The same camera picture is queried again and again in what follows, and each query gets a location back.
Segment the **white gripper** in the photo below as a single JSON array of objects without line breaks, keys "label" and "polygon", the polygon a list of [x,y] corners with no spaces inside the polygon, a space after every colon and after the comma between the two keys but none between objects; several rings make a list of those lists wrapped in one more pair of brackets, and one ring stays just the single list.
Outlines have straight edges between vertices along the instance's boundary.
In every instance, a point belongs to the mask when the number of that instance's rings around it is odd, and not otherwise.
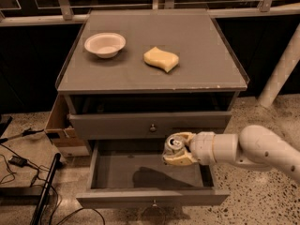
[{"label": "white gripper", "polygon": [[174,133],[168,138],[168,146],[183,148],[189,145],[191,154],[186,150],[176,154],[164,153],[162,159],[166,164],[173,166],[189,166],[197,161],[201,165],[211,165],[215,162],[213,153],[215,136],[214,132],[200,132],[196,135],[191,132]]}]

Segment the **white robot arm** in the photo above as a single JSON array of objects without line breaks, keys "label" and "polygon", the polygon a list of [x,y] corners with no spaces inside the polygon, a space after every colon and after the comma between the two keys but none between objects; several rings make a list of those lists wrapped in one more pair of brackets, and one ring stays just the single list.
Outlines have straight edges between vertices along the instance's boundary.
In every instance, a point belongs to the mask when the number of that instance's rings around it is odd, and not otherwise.
[{"label": "white robot arm", "polygon": [[173,166],[228,163],[252,171],[274,168],[300,184],[300,152],[258,125],[247,126],[240,134],[174,133],[164,143],[162,159]]}]

